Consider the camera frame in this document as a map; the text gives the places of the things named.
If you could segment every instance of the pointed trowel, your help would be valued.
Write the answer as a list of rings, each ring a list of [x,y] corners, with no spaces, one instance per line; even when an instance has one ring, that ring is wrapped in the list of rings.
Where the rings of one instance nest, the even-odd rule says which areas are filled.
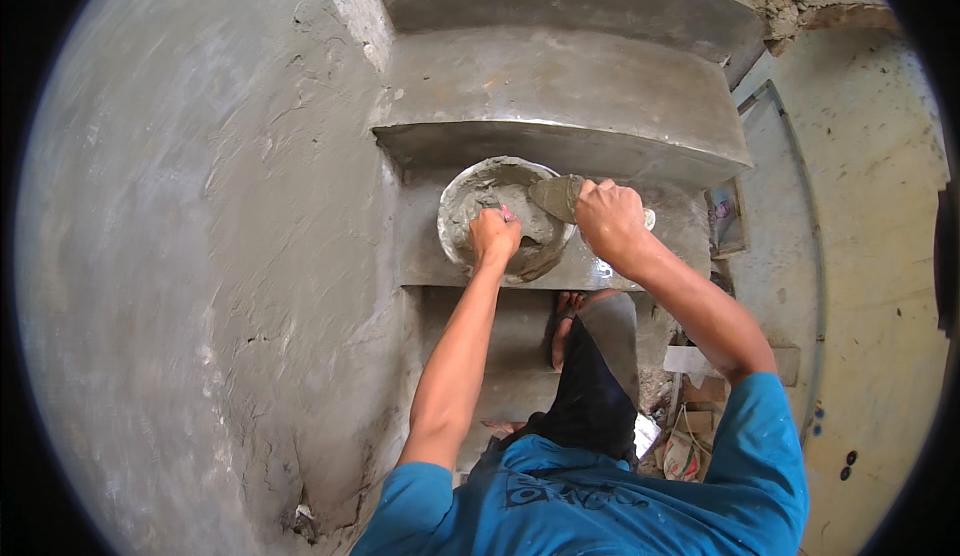
[[[534,204],[547,213],[553,214],[567,225],[576,225],[577,200],[583,184],[584,178],[580,175],[545,178],[527,187],[527,194]],[[650,230],[656,222],[657,215],[654,211],[643,208],[643,226]]]

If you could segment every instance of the cement wall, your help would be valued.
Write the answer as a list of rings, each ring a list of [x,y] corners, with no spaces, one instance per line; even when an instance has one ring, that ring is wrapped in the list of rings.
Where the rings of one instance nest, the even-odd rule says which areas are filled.
[[[801,552],[853,554],[901,490],[943,382],[932,258],[948,178],[942,130],[916,56],[885,31],[804,32],[780,58],[765,54],[734,99],[767,79],[797,133],[825,275]],[[858,458],[842,481],[850,451]]]
[[[17,305],[54,449],[118,549],[359,534],[416,380],[379,84],[330,0],[92,0],[70,34],[30,136]]]

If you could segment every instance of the mortar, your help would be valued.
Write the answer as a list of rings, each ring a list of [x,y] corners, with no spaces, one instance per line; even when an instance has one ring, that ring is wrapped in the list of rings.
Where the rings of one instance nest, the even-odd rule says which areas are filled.
[[[473,270],[470,222],[482,209],[502,203],[522,223],[520,248],[507,263],[507,284],[520,285],[542,277],[560,261],[575,226],[531,202],[526,189],[534,182],[559,176],[542,164],[512,155],[487,158],[464,169],[439,197],[437,234],[446,257]]]

